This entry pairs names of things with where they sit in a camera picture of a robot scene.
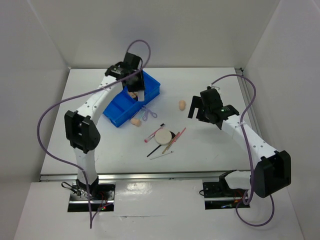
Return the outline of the mint green white tube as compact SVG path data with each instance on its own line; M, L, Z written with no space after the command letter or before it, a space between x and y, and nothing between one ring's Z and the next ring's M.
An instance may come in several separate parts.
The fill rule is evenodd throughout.
M145 101L145 91L144 90L139 90L137 92L137 99L139 102L144 102Z

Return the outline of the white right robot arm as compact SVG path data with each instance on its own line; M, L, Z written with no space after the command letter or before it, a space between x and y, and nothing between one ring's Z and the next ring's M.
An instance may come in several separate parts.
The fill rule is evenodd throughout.
M291 156L266 143L232 105L224 105L219 92L208 87L193 96L188 118L216 125L228 134L249 157L249 171L231 170L224 173L218 184L223 196L236 189L253 190L260 198L289 186L292 182Z

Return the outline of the small beige makeup sponge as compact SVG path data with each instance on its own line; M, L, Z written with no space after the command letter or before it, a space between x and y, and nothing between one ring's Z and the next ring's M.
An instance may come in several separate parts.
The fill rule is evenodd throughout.
M139 118L131 118L130 123L136 127L140 127L142 122Z

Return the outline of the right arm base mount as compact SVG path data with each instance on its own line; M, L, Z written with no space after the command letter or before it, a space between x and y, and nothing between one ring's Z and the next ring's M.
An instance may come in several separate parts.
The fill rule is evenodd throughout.
M204 198L205 210L222 210L249 208L250 205L243 203L245 190L242 188L231 189L226 181L226 176L235 172L227 171L218 177L218 181L205 181L202 189L198 192Z

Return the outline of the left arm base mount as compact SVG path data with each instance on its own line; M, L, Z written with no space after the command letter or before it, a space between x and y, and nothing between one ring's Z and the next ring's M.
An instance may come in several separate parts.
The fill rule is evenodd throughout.
M70 191L67 211L84 213L89 211L87 192L74 182L63 181L61 186ZM113 212L116 185L114 183L99 184L93 194L89 194L92 212Z

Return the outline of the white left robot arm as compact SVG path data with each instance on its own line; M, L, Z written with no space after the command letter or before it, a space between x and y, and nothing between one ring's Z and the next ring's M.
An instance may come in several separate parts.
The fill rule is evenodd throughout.
M123 90L137 92L137 100L145 100L143 73L134 73L142 63L141 57L127 52L122 62L109 67L100 84L101 91L90 96L76 111L68 110L64 115L66 138L74 149L76 164L80 167L76 185L88 200L99 193L99 178L95 167L95 148L101 135L97 123L107 106Z

